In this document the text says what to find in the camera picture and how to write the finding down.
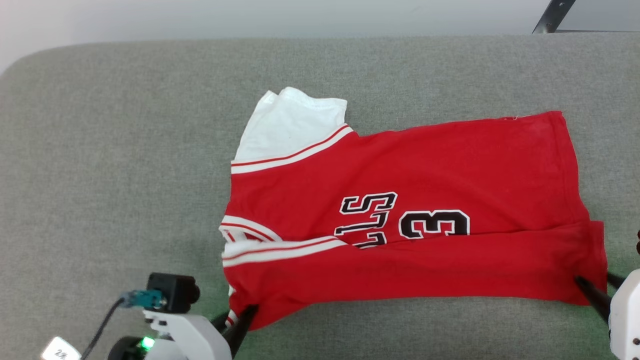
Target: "red and white stripe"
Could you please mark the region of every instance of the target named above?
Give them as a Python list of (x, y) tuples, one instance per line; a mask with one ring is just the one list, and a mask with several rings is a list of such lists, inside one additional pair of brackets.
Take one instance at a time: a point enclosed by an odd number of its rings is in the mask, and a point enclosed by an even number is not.
[(246, 234), (260, 241), (282, 241), (281, 237), (268, 227), (241, 217), (225, 215), (219, 229), (230, 243), (247, 240)]
[(222, 266), (230, 267), (246, 263), (262, 263), (266, 261), (300, 258), (316, 252), (347, 245), (335, 236), (306, 241), (283, 241), (278, 243), (227, 243), (222, 253)]
[(321, 140), (320, 142), (317, 142), (313, 145), (309, 145), (308, 147), (300, 151), (296, 151), (293, 154), (289, 154), (279, 158), (269, 158), (255, 161), (231, 161), (231, 174), (242, 174), (245, 172), (253, 172), (264, 170), (266, 168), (295, 163), (296, 161), (300, 161), (313, 154), (317, 154), (322, 150), (328, 149), (333, 144), (337, 143), (340, 139), (344, 138), (346, 135), (352, 132), (353, 129), (351, 129), (347, 124), (343, 124), (337, 130), (327, 136), (324, 140)]
[(238, 316), (233, 310), (229, 310), (229, 315), (227, 316), (227, 321), (225, 321), (225, 325), (227, 326), (227, 328), (229, 328), (237, 322), (238, 322)]

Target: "gray cushion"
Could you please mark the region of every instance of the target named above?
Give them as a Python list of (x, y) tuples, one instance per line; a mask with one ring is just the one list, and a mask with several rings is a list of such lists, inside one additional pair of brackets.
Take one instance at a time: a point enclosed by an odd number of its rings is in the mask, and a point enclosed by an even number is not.
[[(152, 271), (226, 308), (217, 226), (255, 103), (290, 85), (349, 101), (361, 135), (563, 110), (612, 271), (640, 228), (640, 34), (207, 40), (45, 51), (0, 77), (0, 354), (84, 349)], [(152, 334), (120, 310), (94, 357)], [(589, 307), (523, 299), (318, 304), (249, 334), (238, 359), (612, 359)]]

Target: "sticker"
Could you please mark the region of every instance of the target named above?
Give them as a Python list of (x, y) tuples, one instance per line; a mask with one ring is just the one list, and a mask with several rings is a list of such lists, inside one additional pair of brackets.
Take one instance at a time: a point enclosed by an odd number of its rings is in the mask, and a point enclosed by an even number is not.
[(70, 343), (57, 336), (51, 340), (41, 358), (42, 360), (80, 360), (80, 353)]

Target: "black number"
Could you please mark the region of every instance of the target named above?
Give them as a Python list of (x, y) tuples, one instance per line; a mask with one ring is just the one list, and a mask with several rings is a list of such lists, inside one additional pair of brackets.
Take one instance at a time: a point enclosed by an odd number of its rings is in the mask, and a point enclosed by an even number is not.
[[(398, 224), (400, 234), (408, 239), (422, 239), (423, 233), (442, 233), (440, 224), (451, 224), (445, 235), (469, 235), (469, 217), (460, 210), (407, 211)], [(422, 230), (415, 230), (422, 224)]]

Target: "basketball jersey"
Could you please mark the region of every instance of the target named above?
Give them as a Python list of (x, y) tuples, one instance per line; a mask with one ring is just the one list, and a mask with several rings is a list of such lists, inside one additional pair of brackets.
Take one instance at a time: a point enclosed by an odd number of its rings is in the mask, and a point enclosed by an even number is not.
[(258, 103), (220, 225), (252, 329), (309, 304), (499, 296), (588, 304), (606, 286), (603, 224), (578, 192), (562, 114), (359, 136), (346, 101), (294, 88)]

